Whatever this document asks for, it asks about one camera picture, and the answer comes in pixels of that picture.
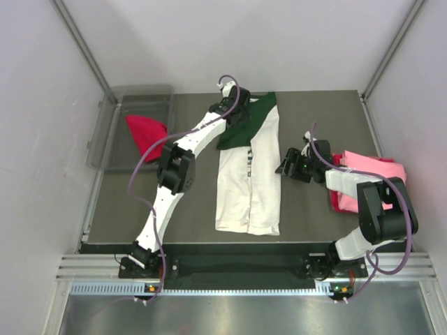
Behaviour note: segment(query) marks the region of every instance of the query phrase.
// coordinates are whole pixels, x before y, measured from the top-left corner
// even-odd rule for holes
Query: green collar
[[[250,98],[258,99],[249,104],[250,121],[236,124],[224,131],[217,143],[218,150],[250,147],[251,139],[263,125],[270,110],[277,104],[277,97],[274,92],[269,92],[264,96],[251,96]]]

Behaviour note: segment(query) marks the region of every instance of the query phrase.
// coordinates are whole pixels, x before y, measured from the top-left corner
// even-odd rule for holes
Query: white wall
[[[419,233],[447,295],[447,2],[429,0],[370,98],[386,155],[403,162]]]
[[[82,220],[102,95],[49,1],[0,15],[0,333],[34,335]]]
[[[110,85],[362,91],[413,0],[66,0]]]

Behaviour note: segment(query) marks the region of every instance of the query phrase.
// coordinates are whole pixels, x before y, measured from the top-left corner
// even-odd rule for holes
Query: aluminum frame
[[[96,63],[93,54],[90,52],[63,0],[50,0],[50,2],[54,6],[62,22],[66,25],[68,32],[75,41],[79,51],[98,80],[98,83],[104,91],[105,97],[110,102],[116,104],[116,95],[112,92],[107,80],[102,74],[101,69]],[[403,41],[403,38],[408,34],[411,25],[416,20],[425,2],[426,0],[415,0],[413,2],[404,22],[396,33],[387,52],[383,56],[365,91],[360,95],[360,100],[364,107],[376,150],[381,156],[384,155],[383,145],[381,144],[379,134],[374,123],[374,118],[368,105],[368,98],[371,96],[381,76],[388,67],[388,64],[394,57],[396,51],[401,45],[401,42]],[[91,224],[91,218],[96,206],[101,180],[102,173],[97,172],[89,197],[84,222],[80,230],[78,244],[80,244],[83,239],[88,238],[89,226]],[[398,264],[401,257],[401,253],[380,254],[379,262],[381,267],[384,267],[385,269],[393,268]],[[119,264],[117,264],[112,255],[65,255],[62,258],[61,266],[59,267],[56,277],[52,303],[48,311],[47,319],[45,321],[45,328],[42,334],[55,335],[59,333],[69,292],[74,282],[92,281],[92,279],[95,281],[109,283],[136,281],[118,279],[118,271]],[[157,283],[157,280],[143,281],[145,283]],[[398,275],[390,277],[377,274],[373,281],[418,281],[420,283],[420,288],[436,334],[447,334],[447,304],[428,254],[413,253],[409,259],[407,267],[405,267]]]
[[[403,253],[379,253],[379,265],[385,270],[394,269],[402,260]],[[107,284],[123,284],[123,283],[146,283],[149,285],[157,285],[159,279],[120,279],[118,278],[119,263],[114,255],[65,255],[59,266],[56,276],[56,288],[54,289],[50,312],[48,313],[47,322],[43,334],[55,335],[59,333],[63,314],[68,302],[68,296],[72,285],[80,283],[104,283]],[[372,272],[372,267],[367,265],[368,273]],[[321,285],[329,283],[347,282],[348,278],[326,279]],[[357,278],[357,282],[365,281],[365,278]],[[434,272],[432,262],[427,253],[412,253],[407,266],[394,276],[386,276],[377,274],[372,282],[402,282],[413,281],[419,282],[423,292],[427,310],[430,314],[433,327],[436,334],[447,334],[447,304],[441,293],[439,283],[437,282],[436,273]],[[318,292],[324,293],[325,288],[316,288]],[[169,290],[166,295],[318,295],[318,292],[308,290],[273,290],[272,292],[256,292],[256,291],[175,291]]]

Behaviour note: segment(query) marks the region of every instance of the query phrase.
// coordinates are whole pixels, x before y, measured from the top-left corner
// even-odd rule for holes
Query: metal floor
[[[176,130],[194,127],[208,107],[220,100],[220,94],[177,95]],[[364,155],[376,154],[357,91],[279,92],[277,100],[281,157],[289,147],[303,146],[302,136],[313,121],[318,122],[316,137],[329,140],[333,152],[347,149]],[[328,191],[323,187],[283,179],[280,236],[217,232],[214,229],[219,165],[216,142],[198,157],[195,184],[176,207],[165,233],[165,243],[333,241],[358,226],[355,214],[331,210]],[[131,243],[138,236],[148,209],[127,195],[129,177],[130,173],[104,174],[89,243]],[[134,189],[135,193],[153,200],[155,173],[141,173]]]
[[[434,334],[417,283],[374,283],[348,305],[327,297],[160,297],[147,307],[120,301],[73,326],[114,299],[70,296],[60,334]]]

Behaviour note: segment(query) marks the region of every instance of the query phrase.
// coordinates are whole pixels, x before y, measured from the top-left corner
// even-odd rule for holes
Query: gray table surface
[[[175,99],[176,130],[194,127],[208,107],[220,101],[220,94],[181,94]],[[375,155],[357,91],[299,91],[277,93],[279,146],[281,157],[289,147],[302,148],[302,136],[313,121],[318,122],[315,136],[330,141],[333,152],[350,150]],[[280,236],[253,236],[214,229],[219,152],[217,140],[198,157],[196,181],[180,200],[166,230],[164,243],[333,241],[358,226],[356,214],[334,212],[328,191],[316,184],[289,178],[281,183]],[[130,243],[144,226],[148,208],[126,192],[130,173],[104,174],[89,234],[89,243]],[[155,198],[156,175],[138,175],[135,192]]]

